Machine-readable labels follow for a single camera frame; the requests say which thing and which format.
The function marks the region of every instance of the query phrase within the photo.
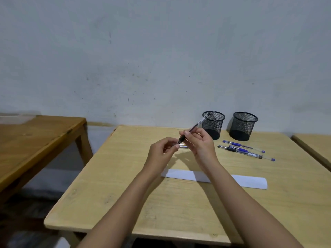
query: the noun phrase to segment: folded white paper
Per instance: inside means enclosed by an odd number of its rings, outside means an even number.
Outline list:
[[[176,169],[166,169],[161,173],[162,177],[177,178],[198,182],[210,183],[209,178],[202,171],[185,171]],[[267,180],[259,177],[249,177],[241,175],[231,175],[236,182],[242,187],[264,189],[268,188]]]

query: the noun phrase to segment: wooden surface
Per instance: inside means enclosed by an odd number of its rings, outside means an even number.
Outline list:
[[[49,212],[46,227],[92,229],[141,170],[150,144],[166,136],[178,137],[178,129],[119,126]],[[215,146],[223,139],[231,140],[226,131]],[[276,161],[216,148],[221,164],[231,174],[266,178],[267,190],[245,190],[305,247],[330,247],[331,173],[284,134],[253,132],[245,144],[266,150]],[[169,167],[200,170],[186,149],[172,157]],[[158,182],[141,210],[134,235],[241,242],[210,183],[171,178]]]
[[[83,128],[85,123],[85,118],[80,117],[37,116],[24,124],[0,124],[0,192],[45,158],[70,134]],[[81,134],[78,133],[71,142]]]
[[[298,133],[292,136],[292,140],[331,171],[331,135]]]

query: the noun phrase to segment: black pen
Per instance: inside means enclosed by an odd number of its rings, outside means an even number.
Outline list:
[[[197,126],[199,126],[200,124],[202,124],[203,123],[203,121],[205,121],[206,119],[207,119],[207,117],[209,117],[210,116],[210,112],[208,112],[208,114],[206,115],[206,116],[204,116],[196,125],[194,125],[188,132],[191,132],[195,127],[197,127]],[[176,143],[176,144],[180,144],[182,141],[184,141],[185,140],[185,135],[182,135],[180,138],[179,138],[179,140],[178,140],[178,142]]]

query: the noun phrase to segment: wire mesh cup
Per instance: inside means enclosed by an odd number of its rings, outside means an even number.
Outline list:
[[[217,111],[205,111],[204,113],[202,113],[202,116],[204,117],[208,112],[210,112],[210,115],[202,123],[202,129],[207,131],[207,133],[212,137],[213,140],[217,140],[219,139],[225,116]]]
[[[238,141],[247,141],[257,120],[257,116],[251,113],[235,112],[229,132],[230,137]]]

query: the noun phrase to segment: person's right hand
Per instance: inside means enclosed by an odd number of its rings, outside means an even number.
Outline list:
[[[209,134],[201,128],[195,128],[191,133],[188,130],[180,131],[179,134],[185,135],[183,141],[193,152],[194,157],[201,170],[206,173],[208,165],[218,163],[214,141]]]

